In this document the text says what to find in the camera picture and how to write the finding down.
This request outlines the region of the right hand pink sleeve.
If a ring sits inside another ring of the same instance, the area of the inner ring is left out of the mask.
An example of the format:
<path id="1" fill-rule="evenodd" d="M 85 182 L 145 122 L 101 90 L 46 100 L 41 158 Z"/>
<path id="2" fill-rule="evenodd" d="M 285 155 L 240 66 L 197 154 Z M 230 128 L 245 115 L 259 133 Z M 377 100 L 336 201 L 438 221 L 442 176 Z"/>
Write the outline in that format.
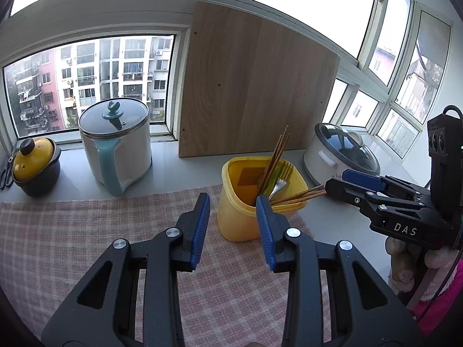
<path id="1" fill-rule="evenodd" d="M 422 333 L 431 335 L 462 292 L 462 262 L 455 261 L 462 259 L 460 252 L 447 247 L 423 250 L 393 237 L 386 239 L 385 250 L 391 258 L 388 285 L 397 295 L 412 293 L 421 284 L 421 274 L 435 272 L 411 310 Z"/>

